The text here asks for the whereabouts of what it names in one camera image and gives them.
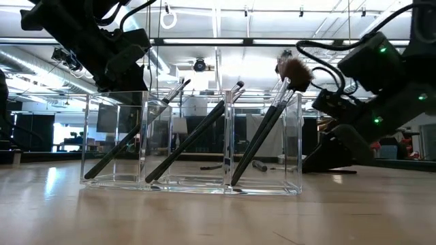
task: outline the transparent container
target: transparent container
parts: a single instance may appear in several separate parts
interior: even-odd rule
[[[230,170],[225,174],[225,184],[229,186],[226,194],[301,193],[302,95],[287,93],[282,97],[281,105],[274,103],[276,97],[279,97],[278,93],[263,96],[244,93],[236,102],[227,104],[229,141],[226,143],[233,150],[228,152]],[[273,116],[277,121],[260,130],[258,140],[254,140],[271,106],[278,108]]]
[[[170,103],[173,115],[168,157],[174,157],[174,161],[166,160],[170,166],[158,179],[146,181],[146,188],[190,193],[224,192],[224,99],[225,94],[216,91],[185,91]],[[192,136],[194,131],[198,132],[197,137]]]
[[[149,92],[101,93],[88,96],[85,118],[81,183],[146,188],[170,151],[172,108]]]

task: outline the makeup brush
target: makeup brush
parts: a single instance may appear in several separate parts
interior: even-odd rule
[[[279,59],[278,60],[278,70],[280,77],[283,79],[283,83],[288,84],[287,92],[284,95],[279,95],[276,97],[273,105],[276,107],[274,114],[269,118],[265,127],[256,132],[259,134],[258,139],[253,143],[253,146],[246,150],[243,156],[243,160],[240,161],[238,168],[235,170],[232,178],[231,185],[235,186],[249,163],[259,150],[260,146],[264,143],[266,137],[273,129],[275,123],[280,118],[284,109],[286,109],[289,100],[294,95],[295,91],[305,92],[307,87],[309,87],[310,82],[313,79],[311,70],[300,60],[293,58]]]
[[[233,92],[238,92],[244,86],[244,82],[239,81],[232,88]],[[150,183],[153,180],[158,180],[165,171],[171,166],[173,162],[186,150],[192,143],[194,143],[205,131],[211,126],[225,111],[225,102],[221,100],[213,110],[203,119],[203,121],[188,135],[187,139],[159,166],[157,166],[146,178],[145,182]]]
[[[150,125],[162,112],[164,112],[168,104],[191,82],[187,80],[186,82],[179,84],[176,88],[168,93],[165,98],[162,99],[165,106],[159,107],[158,111],[154,114],[150,114],[150,118],[147,120],[147,124]],[[141,130],[141,123],[137,124],[108,154],[106,154],[93,168],[91,168],[85,175],[85,179],[95,178],[104,168],[113,160]]]

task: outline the security camera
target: security camera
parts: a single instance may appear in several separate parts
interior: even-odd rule
[[[198,58],[196,63],[193,64],[193,70],[196,72],[203,72],[206,69],[206,63],[203,58]]]

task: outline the brush bristles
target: brush bristles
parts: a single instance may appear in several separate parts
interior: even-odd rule
[[[314,79],[311,70],[299,59],[279,59],[278,69],[281,80],[289,78],[295,91],[305,92]]]

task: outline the red object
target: red object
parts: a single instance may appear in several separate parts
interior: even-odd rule
[[[410,154],[410,157],[413,159],[419,159],[420,158],[420,153],[419,152],[412,152]]]
[[[370,145],[370,147],[371,147],[371,150],[380,150],[380,148],[381,148],[382,146],[380,145],[379,142],[374,142],[374,143],[372,143],[372,144]]]

